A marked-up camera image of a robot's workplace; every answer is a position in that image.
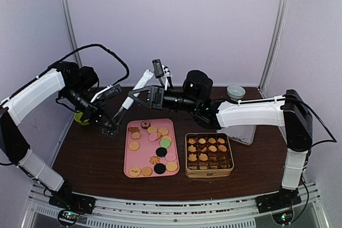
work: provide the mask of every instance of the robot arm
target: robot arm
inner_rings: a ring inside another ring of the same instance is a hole
[[[199,70],[188,72],[182,90],[149,86],[129,92],[129,97],[148,108],[183,110],[206,129],[221,129],[235,125],[276,125],[285,127],[287,157],[281,189],[278,193],[257,198],[259,212],[267,212],[300,202],[298,185],[306,167],[312,146],[312,115],[302,106],[300,96],[287,90],[283,96],[248,101],[211,100],[213,81]],[[136,97],[148,91],[147,100]]]

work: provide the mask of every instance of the table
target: table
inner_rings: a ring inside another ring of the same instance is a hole
[[[108,102],[115,113],[131,88]],[[226,97],[225,88],[213,88],[212,99]],[[261,98],[257,88],[246,88],[244,99]],[[205,200],[277,191],[283,177],[286,144],[278,127],[257,126],[251,146],[231,141],[235,168],[229,177],[191,179],[185,175],[184,137],[189,132],[214,132],[188,120],[186,112],[151,110],[134,103],[114,138],[94,125],[73,122],[53,169],[73,184],[74,192],[131,200]],[[175,176],[128,178],[123,173],[126,126],[132,120],[169,118],[174,122],[180,171]]]

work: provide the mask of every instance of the lavender wall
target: lavender wall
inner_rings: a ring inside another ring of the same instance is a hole
[[[123,85],[135,84],[161,58],[182,84],[201,69],[216,85],[258,85],[266,62],[278,0],[69,0],[79,46],[103,43],[129,65]],[[101,84],[124,69],[98,50],[81,53]]]
[[[342,227],[342,0],[289,0],[286,23],[266,95],[296,89],[325,121],[338,144],[313,148],[307,177],[316,181],[331,218]],[[329,136],[314,123],[314,140]]]
[[[71,50],[60,0],[0,0],[0,99]],[[32,149],[50,162],[71,117],[48,99],[20,125]],[[0,152],[0,162],[8,162]],[[0,167],[2,228],[19,227],[32,182],[15,167]]]

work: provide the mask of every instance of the black cable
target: black cable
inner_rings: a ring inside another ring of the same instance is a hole
[[[93,97],[95,96],[95,94],[97,93],[97,90],[99,89],[99,87],[100,87],[100,79],[99,78],[97,78],[97,85],[96,85],[96,88],[95,88],[95,92],[94,92],[94,95],[93,95]]]
[[[128,78],[129,76],[129,68],[127,66],[127,64],[121,60],[121,58],[119,56],[116,55],[116,53],[114,53],[113,51],[111,51],[110,49],[104,47],[103,45],[101,44],[89,44],[89,45],[84,45],[84,46],[81,46],[80,48],[77,48],[75,49],[74,51],[72,51],[71,53],[67,54],[66,56],[64,56],[63,58],[59,59],[58,61],[55,61],[53,64],[51,64],[49,67],[48,67],[48,70],[50,70],[51,68],[53,68],[56,64],[60,63],[61,61],[64,61],[66,58],[68,58],[69,56],[72,56],[73,54],[83,50],[83,49],[86,49],[86,48],[93,48],[93,47],[99,47],[101,49],[103,49],[104,51],[106,51],[107,53],[109,53],[110,55],[112,55],[119,63],[121,63],[123,65],[123,67],[126,69],[126,75],[123,76],[122,78],[118,79],[113,85],[116,85],[117,83],[125,80],[126,78]]]
[[[44,191],[43,191],[43,194],[44,194],[45,197],[51,198],[52,196],[47,196],[47,195],[45,194],[45,192],[46,192],[47,190],[48,190],[48,189],[45,188]]]
[[[312,147],[314,147],[317,144],[321,144],[321,143],[327,143],[327,142],[332,142],[332,143],[337,143],[336,138],[333,136],[333,134],[330,132],[329,128],[324,124],[324,122],[321,120],[321,118],[317,115],[317,113],[305,102],[295,99],[295,98],[287,98],[286,101],[293,101],[293,102],[297,102],[300,103],[302,105],[304,105],[305,107],[307,107],[312,114],[317,118],[317,120],[321,123],[321,125],[323,126],[323,128],[326,130],[326,132],[329,134],[329,136],[331,137],[331,139],[327,139],[327,140],[323,140],[323,141],[319,141],[315,144],[312,145]]]
[[[5,166],[5,167],[8,167],[8,166],[11,166],[11,165],[14,165],[14,163],[1,163],[0,162],[0,166]]]
[[[77,53],[77,52],[79,52],[79,51],[81,51],[83,49],[92,48],[92,47],[95,47],[95,46],[103,49],[104,51],[106,51],[107,53],[112,55],[126,69],[126,75],[123,76],[122,78],[118,79],[113,85],[116,85],[117,83],[119,83],[119,82],[125,80],[126,78],[128,78],[128,76],[129,76],[129,68],[128,68],[127,64],[123,60],[121,60],[119,56],[116,55],[116,53],[114,53],[113,51],[111,51],[110,49],[104,47],[101,44],[89,44],[89,45],[84,45],[84,46],[81,46],[80,48],[75,49],[74,51],[70,52],[66,56],[64,56],[61,59],[59,59],[59,60],[55,61],[54,63],[50,64],[46,70],[44,70],[41,74],[39,74],[39,76],[35,77],[31,81],[29,81],[28,83],[23,85],[21,88],[19,88],[16,92],[11,94],[10,98],[12,98],[13,96],[17,95],[21,90],[23,90],[24,88],[28,87],[30,84],[35,82],[39,77],[43,76],[45,73],[47,73],[50,69],[54,68],[55,65],[59,64],[61,61],[64,61],[66,58],[72,56],[73,54],[75,54],[75,53]]]
[[[301,210],[301,212],[299,213],[299,215],[291,221],[291,224],[293,224],[295,221],[297,221],[297,219],[303,214],[304,210],[306,209],[306,207],[308,206],[308,203],[309,203],[309,190],[308,190],[308,187],[306,186],[306,183],[303,179],[303,176],[301,177],[301,180],[303,182],[303,186],[305,187],[305,190],[306,190],[306,193],[307,193],[307,199],[306,199],[306,202],[305,202],[305,205],[303,207],[303,209]]]
[[[159,82],[160,82],[161,86],[164,87],[164,83],[163,83],[163,81],[161,80],[161,78],[159,77],[158,79],[159,79]]]
[[[318,141],[317,143],[314,143],[312,147],[316,146],[317,144],[323,144],[323,143],[336,143],[334,140],[331,140],[331,139],[327,139],[327,140],[322,140],[322,141]]]
[[[72,109],[70,106],[67,106],[67,105],[64,104],[64,103],[60,103],[59,100],[60,100],[60,98],[56,98],[56,99],[55,99],[56,104],[60,104],[60,105],[64,106],[65,108],[67,108],[69,111],[71,111],[71,112],[73,112],[73,113],[76,113],[76,111],[75,111],[74,109]]]
[[[167,80],[169,82],[170,88],[173,89],[172,79],[171,77],[167,77]]]

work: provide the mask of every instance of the small bowl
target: small bowl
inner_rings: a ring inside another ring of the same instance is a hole
[[[239,85],[229,85],[227,86],[227,94],[232,100],[240,100],[245,96],[246,90]]]

